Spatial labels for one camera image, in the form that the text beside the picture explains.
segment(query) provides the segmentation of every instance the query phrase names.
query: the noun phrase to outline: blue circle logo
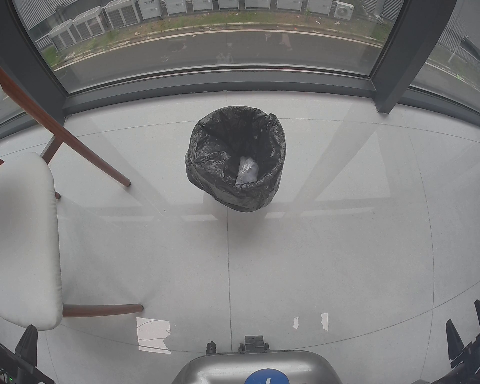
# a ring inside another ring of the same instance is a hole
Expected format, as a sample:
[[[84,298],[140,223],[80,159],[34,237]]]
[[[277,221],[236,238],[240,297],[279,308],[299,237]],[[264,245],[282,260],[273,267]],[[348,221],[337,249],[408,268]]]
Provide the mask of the blue circle logo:
[[[245,384],[290,384],[288,377],[276,369],[262,369],[252,373]]]

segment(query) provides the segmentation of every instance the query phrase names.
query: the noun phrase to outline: trash can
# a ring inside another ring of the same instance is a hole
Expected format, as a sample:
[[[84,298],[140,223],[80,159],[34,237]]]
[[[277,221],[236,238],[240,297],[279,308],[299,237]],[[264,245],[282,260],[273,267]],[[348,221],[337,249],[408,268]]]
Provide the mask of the trash can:
[[[194,127],[185,156],[190,182],[240,212],[269,205],[285,162],[285,134],[273,114],[257,108],[226,107]],[[237,184],[241,157],[258,164],[257,181]]]

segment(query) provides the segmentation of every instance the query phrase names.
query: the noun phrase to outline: chair seat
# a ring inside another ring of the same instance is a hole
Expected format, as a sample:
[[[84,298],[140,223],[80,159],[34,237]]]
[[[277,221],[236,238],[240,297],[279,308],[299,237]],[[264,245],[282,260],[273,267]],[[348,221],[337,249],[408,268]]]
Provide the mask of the chair seat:
[[[53,176],[38,154],[23,153],[0,166],[0,316],[49,330],[62,306]]]

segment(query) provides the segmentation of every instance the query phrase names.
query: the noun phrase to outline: white tile floor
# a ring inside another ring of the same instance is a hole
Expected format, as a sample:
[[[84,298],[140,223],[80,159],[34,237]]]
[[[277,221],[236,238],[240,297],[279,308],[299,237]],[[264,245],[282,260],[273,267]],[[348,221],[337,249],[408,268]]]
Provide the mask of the white tile floor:
[[[285,130],[280,189],[255,213],[186,177],[193,126],[227,105],[274,113]],[[132,186],[64,145],[50,163],[64,301],[145,311],[41,332],[38,366],[57,383],[169,384],[208,341],[228,352],[261,334],[321,354],[344,384],[410,384],[449,371],[448,319],[465,343],[480,333],[477,127],[403,106],[380,115],[361,98],[242,92],[96,109],[66,128]],[[0,158],[50,137],[1,140]],[[0,319],[7,347],[22,332]]]

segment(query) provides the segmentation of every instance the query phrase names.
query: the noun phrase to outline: chair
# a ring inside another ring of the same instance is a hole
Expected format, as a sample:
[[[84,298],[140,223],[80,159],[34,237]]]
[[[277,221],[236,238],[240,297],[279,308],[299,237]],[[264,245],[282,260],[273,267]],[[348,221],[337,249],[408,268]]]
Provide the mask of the chair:
[[[0,164],[0,317],[39,331],[63,317],[143,311],[141,304],[63,304],[53,176],[36,153]]]

